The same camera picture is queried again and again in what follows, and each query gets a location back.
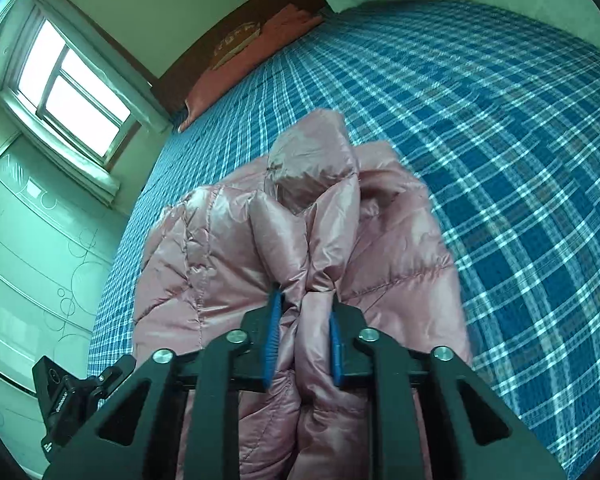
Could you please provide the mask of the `pink puffer down jacket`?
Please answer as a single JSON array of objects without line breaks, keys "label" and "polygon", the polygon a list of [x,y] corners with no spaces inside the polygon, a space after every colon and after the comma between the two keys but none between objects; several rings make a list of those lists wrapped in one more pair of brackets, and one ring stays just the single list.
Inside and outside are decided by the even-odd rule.
[{"label": "pink puffer down jacket", "polygon": [[195,188],[151,228],[135,289],[132,350],[184,354],[284,294],[272,386],[239,400],[245,479],[361,479],[367,400],[329,374],[332,300],[421,352],[470,356],[460,279],[422,182],[384,142],[353,145],[314,110],[265,156]]}]

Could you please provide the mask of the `bright bedroom window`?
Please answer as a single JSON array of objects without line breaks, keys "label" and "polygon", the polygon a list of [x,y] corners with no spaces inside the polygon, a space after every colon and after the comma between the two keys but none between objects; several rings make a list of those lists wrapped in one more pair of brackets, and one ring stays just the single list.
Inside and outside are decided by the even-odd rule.
[{"label": "bright bedroom window", "polygon": [[107,170],[140,128],[120,96],[38,9],[19,34],[7,88],[59,140]]}]

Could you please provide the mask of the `white patterned wardrobe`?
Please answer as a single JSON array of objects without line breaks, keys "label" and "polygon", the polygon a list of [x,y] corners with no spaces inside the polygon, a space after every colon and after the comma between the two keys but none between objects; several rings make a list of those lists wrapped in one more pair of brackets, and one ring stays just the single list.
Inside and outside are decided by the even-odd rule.
[{"label": "white patterned wardrobe", "polygon": [[126,222],[40,153],[0,105],[0,437],[35,477],[47,462],[32,367],[48,356],[86,376]]}]

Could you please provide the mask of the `blue plaid bed sheet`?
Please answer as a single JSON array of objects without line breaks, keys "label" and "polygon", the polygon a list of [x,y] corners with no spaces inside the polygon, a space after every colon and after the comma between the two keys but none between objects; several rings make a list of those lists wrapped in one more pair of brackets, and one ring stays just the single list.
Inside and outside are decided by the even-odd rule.
[{"label": "blue plaid bed sheet", "polygon": [[172,134],[122,234],[88,371],[131,350],[140,252],[163,208],[319,107],[425,181],[476,369],[581,477],[600,457],[600,49],[493,6],[327,14]]}]

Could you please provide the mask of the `dark wooden headboard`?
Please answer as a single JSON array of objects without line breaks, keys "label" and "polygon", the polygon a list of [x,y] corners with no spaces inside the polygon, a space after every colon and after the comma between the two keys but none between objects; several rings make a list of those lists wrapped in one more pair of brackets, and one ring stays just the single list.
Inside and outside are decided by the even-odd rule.
[{"label": "dark wooden headboard", "polygon": [[288,4],[315,14],[326,6],[326,0],[247,0],[180,55],[152,87],[154,97],[168,113],[177,112],[205,70],[226,62],[256,38],[257,32],[263,32],[264,24]]}]

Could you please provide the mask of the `orange-red pillow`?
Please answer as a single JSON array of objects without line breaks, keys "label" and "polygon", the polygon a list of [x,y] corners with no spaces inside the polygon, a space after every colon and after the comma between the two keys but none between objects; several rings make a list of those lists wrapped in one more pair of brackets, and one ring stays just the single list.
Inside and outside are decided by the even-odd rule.
[{"label": "orange-red pillow", "polygon": [[289,3],[263,25],[248,22],[230,32],[216,46],[208,68],[188,92],[187,116],[178,125],[178,132],[184,132],[264,61],[322,23],[320,14]]}]

